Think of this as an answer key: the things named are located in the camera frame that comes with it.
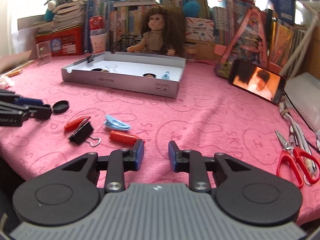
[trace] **table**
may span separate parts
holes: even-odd
[[[168,160],[168,142],[174,140],[180,149],[191,148],[204,156],[224,152],[244,162],[276,173],[281,146],[274,133],[289,133],[277,106],[255,97],[213,73],[213,62],[186,65],[178,97],[116,90],[92,85],[63,82],[61,67],[82,57],[55,57],[46,65],[32,64],[13,77],[11,90],[29,98],[40,98],[45,104],[68,100],[70,109],[64,114],[52,114],[46,121],[29,119],[22,127],[1,127],[3,158],[24,179],[38,176],[86,152],[100,156],[124,145],[109,140],[109,130],[103,125],[110,114],[132,125],[130,133],[145,140],[145,154],[140,171],[125,174],[130,182],[188,182],[187,174],[175,174]],[[315,136],[296,113],[308,140]],[[88,143],[76,146],[69,142],[63,126],[78,117],[91,116],[93,137],[102,142],[96,148]],[[292,173],[284,171],[293,180]],[[105,173],[99,178],[102,187]],[[299,225],[320,217],[320,184],[302,189],[303,206]]]

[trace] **pink box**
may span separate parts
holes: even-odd
[[[212,42],[213,29],[212,20],[186,18],[186,39]]]

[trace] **smartphone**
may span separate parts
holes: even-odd
[[[278,105],[286,80],[254,64],[236,59],[230,70],[229,84]]]

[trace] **white paper cup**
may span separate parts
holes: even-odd
[[[95,53],[106,51],[108,34],[90,36],[92,49]]]

